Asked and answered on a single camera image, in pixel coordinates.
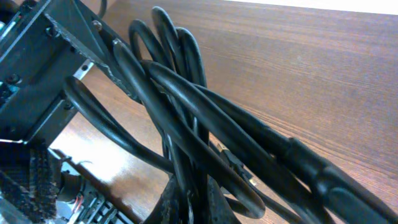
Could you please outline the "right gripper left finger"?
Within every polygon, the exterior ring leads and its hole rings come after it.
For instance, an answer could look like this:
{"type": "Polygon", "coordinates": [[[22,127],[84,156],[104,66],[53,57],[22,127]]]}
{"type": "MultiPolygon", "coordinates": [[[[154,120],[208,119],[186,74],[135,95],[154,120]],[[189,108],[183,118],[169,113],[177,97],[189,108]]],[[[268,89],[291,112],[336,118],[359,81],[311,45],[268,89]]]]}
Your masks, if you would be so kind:
{"type": "Polygon", "coordinates": [[[193,223],[193,194],[182,192],[176,176],[171,176],[151,212],[151,223],[193,223]]]}

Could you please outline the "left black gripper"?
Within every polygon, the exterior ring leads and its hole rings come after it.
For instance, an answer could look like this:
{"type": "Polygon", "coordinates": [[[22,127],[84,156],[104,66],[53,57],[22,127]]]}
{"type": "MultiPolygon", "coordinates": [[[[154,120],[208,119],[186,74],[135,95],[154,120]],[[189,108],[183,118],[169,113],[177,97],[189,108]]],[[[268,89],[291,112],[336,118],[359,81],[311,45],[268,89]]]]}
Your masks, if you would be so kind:
{"type": "Polygon", "coordinates": [[[49,146],[76,115],[64,83],[96,65],[140,99],[113,54],[120,40],[82,1],[1,1],[1,148],[49,146]]]}

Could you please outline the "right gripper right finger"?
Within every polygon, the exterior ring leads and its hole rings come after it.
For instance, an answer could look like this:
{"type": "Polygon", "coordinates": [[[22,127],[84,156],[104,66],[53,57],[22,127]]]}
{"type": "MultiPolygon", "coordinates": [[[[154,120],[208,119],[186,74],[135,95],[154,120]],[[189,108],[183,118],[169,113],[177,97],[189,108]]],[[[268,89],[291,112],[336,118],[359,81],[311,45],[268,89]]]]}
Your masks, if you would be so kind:
{"type": "Polygon", "coordinates": [[[205,174],[198,178],[198,222],[200,224],[241,224],[221,193],[216,180],[205,174]]]}

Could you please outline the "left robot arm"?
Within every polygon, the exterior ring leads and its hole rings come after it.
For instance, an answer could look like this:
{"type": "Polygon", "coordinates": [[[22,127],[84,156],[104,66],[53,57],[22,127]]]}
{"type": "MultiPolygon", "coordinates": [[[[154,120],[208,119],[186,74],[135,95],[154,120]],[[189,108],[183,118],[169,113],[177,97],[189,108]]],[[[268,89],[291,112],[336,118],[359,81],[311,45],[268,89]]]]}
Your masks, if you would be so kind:
{"type": "Polygon", "coordinates": [[[1,2],[1,210],[10,222],[55,218],[57,197],[72,181],[48,148],[76,112],[130,154],[147,154],[78,75],[91,62],[137,100],[112,56],[106,8],[106,1],[98,12],[81,1],[1,2]]]}

